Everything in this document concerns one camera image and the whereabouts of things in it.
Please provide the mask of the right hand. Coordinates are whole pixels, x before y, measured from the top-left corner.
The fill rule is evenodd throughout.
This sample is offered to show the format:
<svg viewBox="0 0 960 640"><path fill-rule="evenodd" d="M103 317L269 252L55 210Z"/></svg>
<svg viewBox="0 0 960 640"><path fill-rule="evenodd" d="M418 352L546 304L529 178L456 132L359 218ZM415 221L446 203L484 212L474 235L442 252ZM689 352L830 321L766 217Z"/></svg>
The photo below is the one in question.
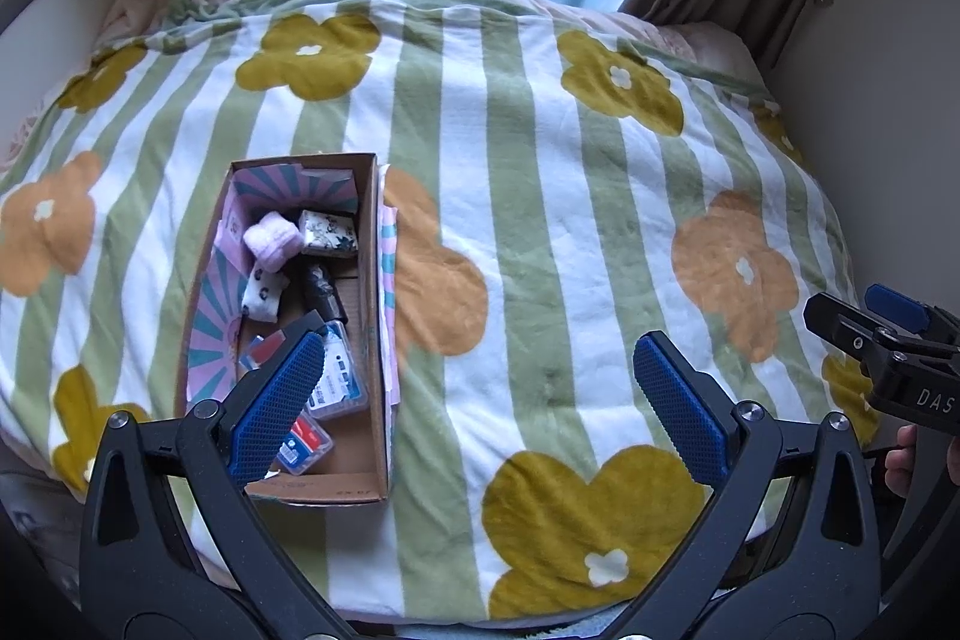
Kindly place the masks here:
<svg viewBox="0 0 960 640"><path fill-rule="evenodd" d="M896 432L895 447L885 456L885 486L901 498L907 497L913 482L918 435L918 425L901 425ZM950 481L960 486L960 440L957 437L952 438L947 448L946 468Z"/></svg>

